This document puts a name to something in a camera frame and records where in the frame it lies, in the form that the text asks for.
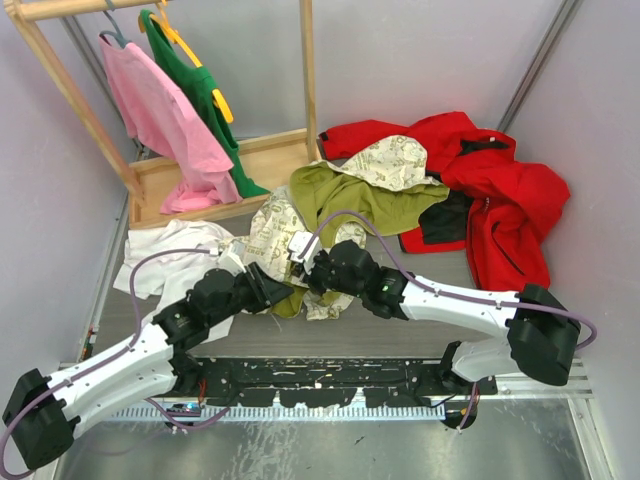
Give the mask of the olive green jacket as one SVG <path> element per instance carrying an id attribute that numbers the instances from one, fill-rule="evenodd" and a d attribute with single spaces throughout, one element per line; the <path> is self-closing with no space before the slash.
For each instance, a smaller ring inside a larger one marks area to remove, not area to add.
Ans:
<path id="1" fill-rule="evenodd" d="M 427 158 L 417 140 L 392 135 L 340 166 L 317 161 L 301 167 L 270 194 L 251 220 L 244 259 L 293 288 L 292 296 L 272 307 L 273 314 L 336 319 L 349 307 L 350 296 L 318 296 L 293 277 L 289 242 L 298 231 L 318 231 L 324 248 L 344 240 L 363 247 L 368 235 L 393 236 L 417 227 L 420 215 L 449 195 L 448 187 L 427 175 Z"/>

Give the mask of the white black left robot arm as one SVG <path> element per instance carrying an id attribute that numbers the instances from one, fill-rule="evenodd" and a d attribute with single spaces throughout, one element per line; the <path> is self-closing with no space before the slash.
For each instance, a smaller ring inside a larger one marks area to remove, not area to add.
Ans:
<path id="1" fill-rule="evenodd" d="M 26 467 L 35 470 L 131 404 L 167 392 L 191 395 L 203 373 L 190 349 L 241 311 L 260 313 L 293 292 L 256 263 L 237 274 L 208 271 L 131 338 L 67 369 L 23 374 L 2 415 L 6 430 L 1 442 L 13 442 Z"/>

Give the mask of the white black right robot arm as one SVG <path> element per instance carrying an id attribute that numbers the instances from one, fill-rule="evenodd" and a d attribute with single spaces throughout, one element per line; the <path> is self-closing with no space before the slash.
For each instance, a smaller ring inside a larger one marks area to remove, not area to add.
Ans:
<path id="1" fill-rule="evenodd" d="M 568 382 L 581 324 L 543 287 L 528 284 L 521 292 L 454 287 L 381 266 L 353 241 L 330 250 L 313 245 L 291 257 L 315 293 L 356 297 L 384 319 L 436 321 L 485 334 L 482 341 L 447 346 L 438 379 L 449 393 L 462 393 L 494 374 L 522 373 L 551 386 Z"/>

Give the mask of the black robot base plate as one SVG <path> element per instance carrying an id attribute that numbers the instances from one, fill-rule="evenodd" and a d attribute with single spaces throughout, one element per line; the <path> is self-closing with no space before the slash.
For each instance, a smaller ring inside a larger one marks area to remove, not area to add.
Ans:
<path id="1" fill-rule="evenodd" d="M 178 368 L 163 397 L 202 398 L 210 406 L 344 407 L 358 393 L 376 408 L 436 405 L 437 397 L 468 395 L 469 384 L 447 385 L 437 362 L 417 358 L 192 357 Z"/>

